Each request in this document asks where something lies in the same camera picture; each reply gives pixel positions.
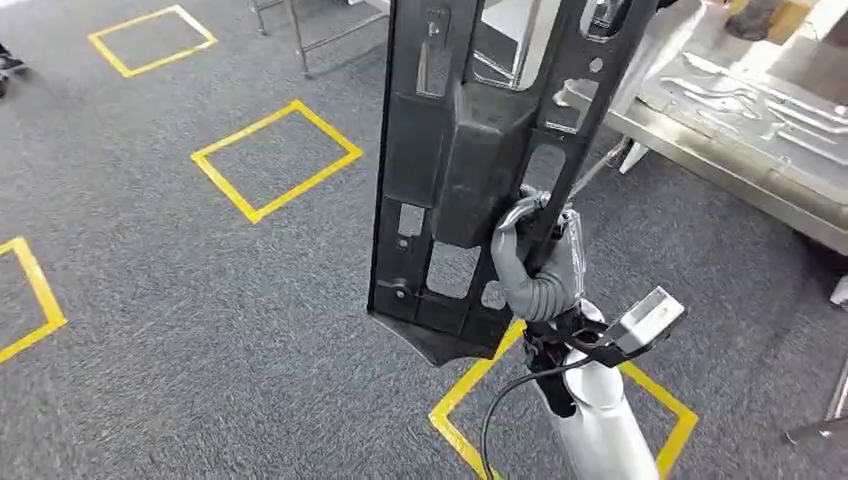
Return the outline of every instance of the rectangular cutout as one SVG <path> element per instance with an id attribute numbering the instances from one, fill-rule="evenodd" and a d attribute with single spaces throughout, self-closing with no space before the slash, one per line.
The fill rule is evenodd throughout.
<path id="1" fill-rule="evenodd" d="M 579 80 L 573 78 L 567 79 L 562 84 L 562 90 L 554 94 L 554 103 L 556 103 L 560 108 L 554 111 L 553 119 L 548 120 L 545 124 L 550 128 L 555 128 L 567 133 L 579 132 L 580 128 L 583 126 L 583 120 L 586 119 L 586 112 L 589 111 L 592 101 L 595 99 L 595 92 L 597 90 L 598 82 L 594 80 L 588 80 L 585 78 Z M 566 91 L 580 92 L 581 94 L 588 96 L 589 105 L 585 110 L 569 105 L 568 102 L 564 100 L 566 98 Z"/>
<path id="2" fill-rule="evenodd" d="M 466 250 L 447 243 L 433 243 L 427 288 L 448 297 L 465 298 L 479 257 L 480 247 Z"/>
<path id="3" fill-rule="evenodd" d="M 450 75 L 450 50 L 434 46 L 427 42 L 421 43 L 418 56 L 418 79 L 416 91 L 419 95 L 443 97 Z"/>
<path id="4" fill-rule="evenodd" d="M 424 209 L 404 203 L 400 207 L 398 233 L 405 237 L 421 235 L 421 225 L 424 223 Z"/>
<path id="5" fill-rule="evenodd" d="M 565 165 L 565 152 L 553 145 L 539 145 L 530 155 L 522 184 L 550 192 Z"/>

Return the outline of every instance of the yellow tape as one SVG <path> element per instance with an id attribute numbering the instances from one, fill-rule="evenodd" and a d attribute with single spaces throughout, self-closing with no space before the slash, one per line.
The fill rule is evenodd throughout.
<path id="1" fill-rule="evenodd" d="M 504 338 L 501 340 L 501 344 L 498 346 L 495 356 L 491 360 L 482 359 L 474 363 L 474 365 L 465 372 L 459 381 L 457 381 L 456 384 L 448 390 L 448 393 L 439 400 L 439 403 L 433 407 L 433 410 L 430 411 L 430 423 L 436 427 L 436 430 L 445 437 L 445 440 L 447 440 L 454 450 L 456 450 L 459 456 L 462 457 L 481 478 L 485 478 L 486 475 L 483 471 L 483 460 L 480 457 L 480 453 L 474 445 L 472 445 L 471 442 L 469 442 L 462 433 L 457 430 L 453 423 L 451 423 L 448 415 L 460 402 L 460 400 L 468 395 L 468 392 L 474 388 L 474 385 L 483 378 L 486 372 L 492 368 L 495 362 L 500 360 L 503 354 L 521 337 L 524 327 L 525 323 L 523 320 L 519 319 L 513 322 L 506 331 L 506 334 L 504 334 Z M 628 362 L 621 365 L 620 368 L 623 374 L 632 378 L 638 385 L 647 390 L 651 395 L 656 397 L 660 403 L 665 405 L 669 410 L 677 415 L 677 424 L 672 429 L 671 434 L 660 449 L 660 453 L 656 458 L 657 470 L 660 472 L 660 477 L 664 479 L 668 476 L 671 468 L 674 466 L 677 457 L 683 450 L 683 446 L 689 439 L 689 435 L 692 433 L 692 430 L 694 430 L 695 424 L 698 423 L 698 416 L 695 415 L 692 410 L 683 405 L 683 403 L 679 400 L 671 396 L 671 394 L 663 387 L 651 380 L 651 378 L 644 372 L 636 368 L 635 365 Z"/>
<path id="2" fill-rule="evenodd" d="M 132 25 L 136 25 L 138 23 L 144 22 L 146 20 L 150 20 L 152 18 L 159 17 L 159 16 L 164 15 L 166 13 L 176 13 L 177 15 L 179 15 L 180 18 L 185 20 L 186 23 L 188 23 L 195 30 L 197 30 L 197 32 L 200 33 L 206 41 L 201 43 L 200 45 L 197 45 L 197 46 L 194 46 L 194 47 L 191 47 L 191 48 L 187 48 L 187 49 L 182 50 L 180 52 L 177 52 L 177 53 L 175 53 L 171 56 L 161 58 L 159 60 L 150 62 L 146 65 L 142 65 L 142 66 L 137 67 L 137 68 L 129 68 L 124 64 L 124 62 L 121 61 L 121 59 L 119 59 L 114 53 L 112 53 L 112 51 L 109 50 L 109 48 L 106 47 L 106 45 L 100 39 L 100 37 L 102 37 L 103 35 L 118 31 L 122 28 L 126 28 L 126 27 L 129 27 L 129 26 L 132 26 Z M 97 49 L 97 51 L 100 52 L 101 55 L 103 55 L 103 58 L 105 58 L 106 61 L 108 61 L 113 67 L 115 67 L 115 70 L 117 70 L 118 72 L 121 73 L 121 75 L 123 75 L 124 77 L 127 77 L 127 78 L 138 75 L 139 73 L 144 73 L 148 70 L 153 70 L 156 67 L 160 67 L 160 66 L 162 66 L 166 63 L 171 63 L 174 60 L 179 60 L 183 57 L 187 57 L 187 56 L 191 55 L 192 53 L 197 52 L 198 50 L 203 50 L 204 48 L 218 42 L 218 40 L 215 38 L 215 36 L 212 35 L 212 32 L 210 32 L 205 27 L 203 27 L 203 25 L 201 25 L 200 22 L 195 20 L 194 17 L 189 15 L 188 12 L 186 12 L 185 9 L 183 9 L 183 7 L 181 7 L 179 5 L 172 5 L 168 8 L 163 8 L 162 10 L 159 10 L 159 11 L 156 11 L 156 12 L 153 12 L 153 13 L 148 13 L 147 15 L 142 15 L 140 17 L 126 21 L 124 23 L 120 23 L 118 25 L 114 25 L 114 26 L 109 27 L 109 28 L 104 28 L 103 30 L 89 34 L 88 40 L 89 40 L 89 42 L 91 42 L 91 44 L 94 46 L 94 48 Z"/>
<path id="3" fill-rule="evenodd" d="M 47 335 L 50 335 L 54 330 L 65 324 L 65 317 L 59 309 L 59 304 L 56 302 L 56 298 L 50 290 L 50 285 L 47 284 L 47 279 L 44 277 L 44 272 L 38 266 L 38 262 L 29 249 L 26 240 L 23 237 L 15 237 L 0 245 L 0 255 L 10 250 L 17 256 L 18 262 L 20 262 L 21 268 L 23 268 L 24 274 L 35 293 L 35 297 L 44 311 L 47 322 L 0 350 L 0 364 L 12 358 L 20 351 L 32 346 Z"/>
<path id="4" fill-rule="evenodd" d="M 267 205 L 261 208 L 254 208 L 250 202 L 248 202 L 244 196 L 242 196 L 238 190 L 233 187 L 233 185 L 223 176 L 221 173 L 209 162 L 207 156 L 216 150 L 219 150 L 227 145 L 235 143 L 242 138 L 255 133 L 256 131 L 267 127 L 268 125 L 276 122 L 282 117 L 288 115 L 291 112 L 300 112 L 301 115 L 306 117 L 310 122 L 312 122 L 316 127 L 318 127 L 322 132 L 327 134 L 328 137 L 332 138 L 336 143 L 341 145 L 347 153 L 331 163 L 330 165 L 322 168 L 318 171 L 318 173 L 312 175 L 307 178 L 291 190 L 283 193 L 279 197 L 272 200 Z M 362 149 L 351 143 L 348 139 L 346 139 L 341 133 L 338 132 L 335 128 L 332 127 L 329 123 L 325 122 L 321 117 L 319 117 L 315 112 L 309 109 L 306 105 L 303 104 L 300 100 L 294 100 L 290 104 L 286 105 L 282 109 L 268 115 L 267 117 L 259 120 L 258 122 L 249 125 L 238 132 L 222 138 L 215 143 L 207 145 L 206 147 L 201 148 L 200 150 L 191 154 L 191 159 L 203 170 L 204 173 L 212 180 L 218 189 L 220 189 L 230 201 L 251 221 L 251 223 L 257 223 L 259 220 L 262 220 L 263 217 L 273 212 L 274 210 L 282 207 L 286 203 L 292 201 L 297 198 L 299 195 L 303 194 L 310 188 L 315 185 L 321 183 L 327 177 L 332 175 L 333 173 L 341 170 L 347 165 L 351 164 L 354 160 L 362 156 Z"/>

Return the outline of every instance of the metal table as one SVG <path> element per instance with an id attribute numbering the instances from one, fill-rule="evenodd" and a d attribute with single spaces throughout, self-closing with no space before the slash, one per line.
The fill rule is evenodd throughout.
<path id="1" fill-rule="evenodd" d="M 647 78 L 625 78 L 607 125 L 638 142 L 629 160 L 657 151 L 848 255 L 848 52 L 803 29 L 784 45 L 738 40 L 726 19 L 700 4 L 677 29 L 649 30 L 649 46 L 681 45 L 647 55 L 658 65 Z M 558 100 L 583 109 L 592 94 L 568 82 Z"/>

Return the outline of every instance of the metal frame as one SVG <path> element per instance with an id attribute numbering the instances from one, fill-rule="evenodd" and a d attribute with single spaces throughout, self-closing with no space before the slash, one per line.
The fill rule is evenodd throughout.
<path id="1" fill-rule="evenodd" d="M 631 0 L 618 32 L 584 33 L 595 3 L 563 2 L 539 74 L 524 91 L 487 85 L 473 73 L 474 27 L 483 1 L 392 2 L 383 132 L 368 311 L 435 365 L 460 357 L 491 358 L 512 319 L 508 308 L 482 304 L 496 278 L 489 241 L 497 219 L 517 199 L 540 146 L 566 158 L 550 201 L 528 232 L 533 272 L 547 258 L 556 219 L 585 160 L 656 0 Z M 422 46 L 451 53 L 444 95 L 420 91 Z M 600 58 L 603 69 L 592 71 Z M 583 121 L 568 126 L 553 100 L 566 79 L 597 82 Z M 401 207 L 424 210 L 420 234 L 398 232 Z M 426 278 L 434 243 L 479 247 L 464 298 L 431 291 Z"/>
<path id="2" fill-rule="evenodd" d="M 812 425 L 789 430 L 785 433 L 786 439 L 793 444 L 797 444 L 799 440 L 811 437 L 830 438 L 838 431 L 848 432 L 848 417 L 842 416 L 843 410 L 846 407 L 846 397 L 848 397 L 848 358 L 846 358 L 845 365 L 839 373 L 836 392 L 830 399 L 830 405 L 828 405 L 824 420 Z"/>
<path id="3" fill-rule="evenodd" d="M 357 32 L 367 27 L 368 25 L 388 16 L 382 12 L 377 13 L 366 18 L 365 20 L 362 20 L 359 23 L 356 23 L 355 25 L 351 26 L 350 28 L 346 29 L 341 33 L 337 33 L 335 35 L 331 35 L 329 37 L 322 38 L 320 40 L 316 40 L 312 43 L 304 45 L 303 37 L 300 33 L 300 21 L 297 16 L 297 10 L 295 9 L 295 2 L 297 2 L 297 0 L 272 0 L 271 2 L 260 4 L 257 2 L 257 0 L 250 0 L 250 10 L 256 14 L 256 18 L 259 23 L 259 27 L 257 30 L 261 35 L 266 36 L 268 35 L 268 32 L 265 30 L 265 21 L 262 19 L 262 11 L 277 6 L 281 3 L 286 4 L 286 10 L 288 11 L 289 20 L 291 21 L 292 26 L 294 27 L 294 46 L 297 55 L 300 57 L 300 71 L 301 73 L 303 73 L 304 76 L 307 77 L 310 75 L 309 64 L 306 61 L 307 52 L 315 50 L 316 48 L 323 47 L 328 43 L 335 42 L 336 40 L 346 37 L 351 33 Z"/>

